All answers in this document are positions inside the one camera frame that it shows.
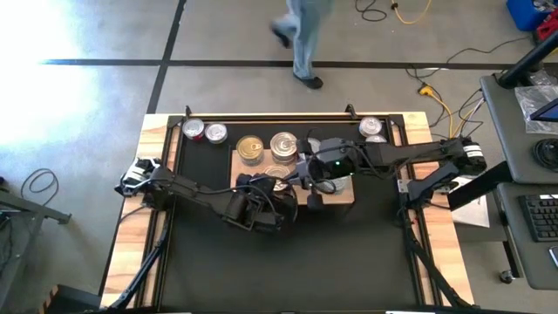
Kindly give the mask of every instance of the concrete floor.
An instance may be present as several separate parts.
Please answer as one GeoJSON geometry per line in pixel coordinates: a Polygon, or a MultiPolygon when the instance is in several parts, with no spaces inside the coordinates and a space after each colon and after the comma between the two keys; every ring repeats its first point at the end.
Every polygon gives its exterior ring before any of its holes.
{"type": "MultiPolygon", "coordinates": [[[[2,51],[12,62],[0,115],[0,174],[18,190],[34,169],[50,167],[60,181],[51,206],[73,213],[72,222],[47,222],[25,270],[17,308],[36,307],[56,283],[99,291],[122,199],[112,191],[133,158],[151,97],[157,66],[33,65],[37,59],[161,59],[178,0],[43,0],[33,9],[14,4],[0,19],[5,38],[18,51],[2,51]],[[17,14],[30,15],[22,21],[17,14]],[[21,33],[9,32],[16,25],[21,33]]],[[[400,2],[408,18],[421,3],[400,2]]],[[[514,28],[503,0],[434,2],[425,20],[402,25],[390,14],[368,23],[353,2],[336,0],[323,28],[316,59],[327,61],[445,62],[468,46],[490,49],[526,36],[514,28]]],[[[269,35],[268,22],[284,12],[281,1],[188,0],[172,59],[288,60],[291,52],[269,35]]],[[[492,55],[466,53],[461,63],[511,63],[531,48],[521,41],[492,55]]],[[[440,108],[416,93],[419,83],[395,69],[317,69],[321,91],[303,88],[288,68],[169,67],[157,113],[425,111],[440,108]]],[[[428,82],[456,110],[492,71],[437,73],[428,82]]],[[[475,134],[490,165],[502,153],[490,115],[475,134]]],[[[447,119],[432,130],[447,134],[447,119]]],[[[554,313],[558,293],[530,289],[525,280],[497,282],[506,269],[502,247],[463,243],[463,256],[477,304],[490,309],[554,313]]]]}

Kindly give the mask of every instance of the keyboard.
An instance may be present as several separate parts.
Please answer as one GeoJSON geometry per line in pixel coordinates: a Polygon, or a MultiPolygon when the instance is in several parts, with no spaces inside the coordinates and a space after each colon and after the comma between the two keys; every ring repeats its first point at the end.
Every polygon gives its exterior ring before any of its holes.
{"type": "Polygon", "coordinates": [[[558,242],[558,195],[520,196],[519,201],[535,242],[558,242]]]}

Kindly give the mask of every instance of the metal can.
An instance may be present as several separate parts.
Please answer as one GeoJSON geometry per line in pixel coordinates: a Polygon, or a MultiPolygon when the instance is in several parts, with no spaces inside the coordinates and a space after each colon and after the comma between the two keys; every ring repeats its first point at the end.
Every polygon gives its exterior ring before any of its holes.
{"type": "Polygon", "coordinates": [[[358,131],[364,136],[369,137],[382,131],[382,121],[374,117],[364,117],[360,121],[358,131]]]}
{"type": "Polygon", "coordinates": [[[271,138],[269,146],[276,163],[288,165],[296,158],[296,137],[292,133],[277,133],[271,138]]]}
{"type": "Polygon", "coordinates": [[[257,136],[247,135],[236,143],[236,152],[247,166],[257,166],[263,160],[263,142],[257,136]]]}
{"type": "Polygon", "coordinates": [[[227,127],[221,123],[212,123],[206,127],[206,137],[213,144],[221,144],[227,139],[227,127]]]}
{"type": "Polygon", "coordinates": [[[387,143],[387,140],[385,139],[385,137],[380,135],[380,134],[371,135],[371,136],[366,138],[366,141],[367,142],[372,142],[372,143],[387,143]]]}
{"type": "MultiPolygon", "coordinates": [[[[269,166],[265,168],[263,172],[267,175],[277,177],[277,178],[284,178],[290,173],[287,167],[280,166],[280,165],[269,166]]],[[[273,187],[273,190],[276,192],[280,192],[283,191],[285,188],[287,188],[287,183],[283,181],[277,181],[276,185],[273,187]]]]}
{"type": "Polygon", "coordinates": [[[203,121],[200,119],[187,119],[182,126],[182,132],[190,140],[203,138],[203,121]]]}

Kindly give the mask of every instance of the black shoe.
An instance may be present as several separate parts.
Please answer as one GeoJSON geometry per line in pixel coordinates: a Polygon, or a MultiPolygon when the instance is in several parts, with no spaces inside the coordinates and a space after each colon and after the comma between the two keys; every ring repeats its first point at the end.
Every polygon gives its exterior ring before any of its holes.
{"type": "Polygon", "coordinates": [[[299,78],[294,73],[296,79],[303,82],[303,84],[309,89],[320,89],[323,86],[323,81],[319,77],[314,78],[299,78]]]}
{"type": "Polygon", "coordinates": [[[281,33],[273,24],[271,24],[269,26],[269,28],[271,29],[271,32],[277,36],[277,38],[279,39],[279,41],[281,42],[281,45],[284,48],[290,48],[290,39],[288,37],[286,37],[285,35],[283,35],[283,33],[281,33]]]}

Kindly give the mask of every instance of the jeans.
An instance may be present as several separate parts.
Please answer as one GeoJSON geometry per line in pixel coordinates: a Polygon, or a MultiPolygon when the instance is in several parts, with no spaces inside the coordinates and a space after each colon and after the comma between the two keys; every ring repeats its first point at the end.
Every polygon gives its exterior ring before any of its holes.
{"type": "Polygon", "coordinates": [[[300,79],[313,79],[312,59],[323,18],[330,13],[333,0],[287,0],[289,13],[274,22],[291,39],[294,50],[293,73],[300,79]]]}

